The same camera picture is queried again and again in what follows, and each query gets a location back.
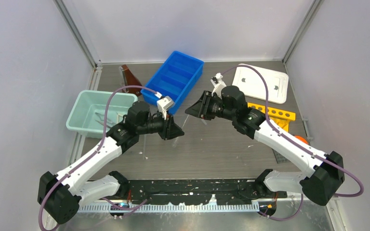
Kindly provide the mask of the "metal crucible tongs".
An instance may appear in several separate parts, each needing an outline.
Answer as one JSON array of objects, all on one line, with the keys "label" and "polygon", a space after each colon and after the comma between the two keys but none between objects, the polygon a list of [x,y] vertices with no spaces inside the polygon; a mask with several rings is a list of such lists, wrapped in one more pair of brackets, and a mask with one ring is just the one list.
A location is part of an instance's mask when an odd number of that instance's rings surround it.
[{"label": "metal crucible tongs", "polygon": [[99,112],[95,112],[94,114],[98,117],[98,120],[96,120],[97,123],[101,125],[104,125],[104,123],[106,123],[107,128],[111,128],[116,125],[116,114],[114,118],[106,118],[104,114],[101,114]]}]

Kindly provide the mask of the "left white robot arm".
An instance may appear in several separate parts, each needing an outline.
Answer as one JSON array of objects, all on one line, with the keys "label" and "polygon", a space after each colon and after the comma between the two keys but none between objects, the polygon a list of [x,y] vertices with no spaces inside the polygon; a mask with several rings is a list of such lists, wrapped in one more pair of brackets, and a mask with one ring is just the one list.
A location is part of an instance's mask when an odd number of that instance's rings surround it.
[{"label": "left white robot arm", "polygon": [[133,103],[123,120],[112,126],[89,153],[56,174],[44,173],[38,189],[39,213],[46,211],[61,225],[71,220],[80,207],[101,197],[113,195],[117,199],[125,198],[129,182],[117,171],[100,180],[88,180],[107,163],[137,144],[141,135],[158,133],[163,140],[183,136],[183,130],[169,113],[173,104],[170,97],[163,97],[157,101],[158,111],[151,115],[147,103]]}]

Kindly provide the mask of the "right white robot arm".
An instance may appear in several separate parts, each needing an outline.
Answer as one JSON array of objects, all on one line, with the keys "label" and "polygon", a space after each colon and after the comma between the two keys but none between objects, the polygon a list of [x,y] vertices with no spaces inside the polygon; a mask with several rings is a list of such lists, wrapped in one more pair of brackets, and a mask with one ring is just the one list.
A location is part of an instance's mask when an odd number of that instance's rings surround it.
[{"label": "right white robot arm", "polygon": [[221,96],[206,90],[185,113],[204,120],[227,119],[239,133],[267,145],[299,168],[298,172],[265,170],[255,185],[261,197],[278,191],[302,193],[313,203],[326,205],[344,182],[340,154],[326,154],[267,120],[262,111],[248,106],[238,87],[224,87]]}]

